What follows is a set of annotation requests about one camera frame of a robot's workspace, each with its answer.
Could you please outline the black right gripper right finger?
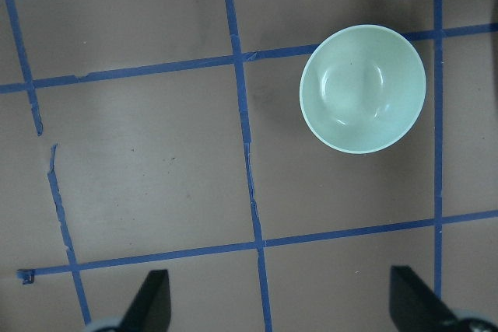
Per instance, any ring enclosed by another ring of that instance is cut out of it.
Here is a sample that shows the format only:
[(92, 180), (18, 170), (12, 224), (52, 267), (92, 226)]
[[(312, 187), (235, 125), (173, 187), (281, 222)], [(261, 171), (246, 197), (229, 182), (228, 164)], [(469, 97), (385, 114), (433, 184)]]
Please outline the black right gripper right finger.
[(390, 269), (390, 317), (397, 331), (456, 331), (458, 318), (409, 266)]

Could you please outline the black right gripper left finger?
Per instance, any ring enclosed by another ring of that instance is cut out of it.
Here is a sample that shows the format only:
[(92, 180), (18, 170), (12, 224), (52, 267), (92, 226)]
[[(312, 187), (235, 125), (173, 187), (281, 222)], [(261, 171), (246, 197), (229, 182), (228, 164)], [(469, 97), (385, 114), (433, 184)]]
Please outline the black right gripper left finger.
[(150, 271), (121, 320), (119, 331), (168, 331), (171, 321), (168, 270)]

